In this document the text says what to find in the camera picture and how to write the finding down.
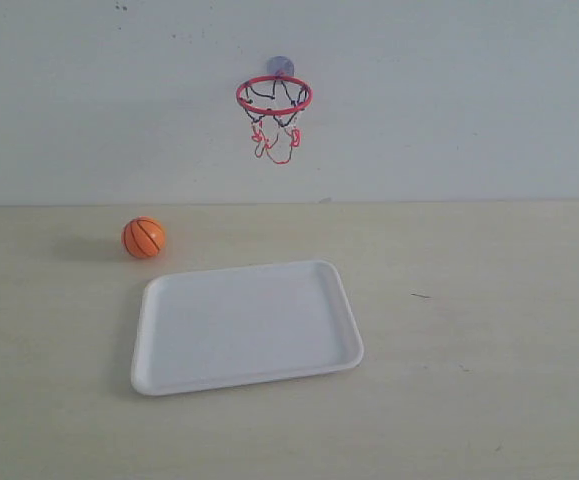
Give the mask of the clear suction cup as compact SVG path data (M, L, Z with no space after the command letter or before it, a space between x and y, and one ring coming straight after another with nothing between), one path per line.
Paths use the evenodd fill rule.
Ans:
M294 75L294 63L286 56L274 56L266 63L266 71L271 76L292 77Z

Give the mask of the small orange basketball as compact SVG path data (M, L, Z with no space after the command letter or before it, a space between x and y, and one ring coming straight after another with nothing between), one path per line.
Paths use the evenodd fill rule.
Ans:
M166 232L158 220L139 216L123 227L121 242L133 258L149 259L158 256L165 248Z

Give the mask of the red mini basketball hoop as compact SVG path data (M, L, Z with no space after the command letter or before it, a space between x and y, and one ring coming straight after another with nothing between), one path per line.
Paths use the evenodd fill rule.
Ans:
M237 87L236 102L250 122L256 158L276 165L292 160L302 140L299 119L313 97L305 81L281 73L253 77Z

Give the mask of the white plastic tray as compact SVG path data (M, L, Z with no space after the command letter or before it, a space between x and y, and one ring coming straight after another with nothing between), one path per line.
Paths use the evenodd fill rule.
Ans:
M335 266L274 263L150 281L130 378L156 397L345 371L363 355Z

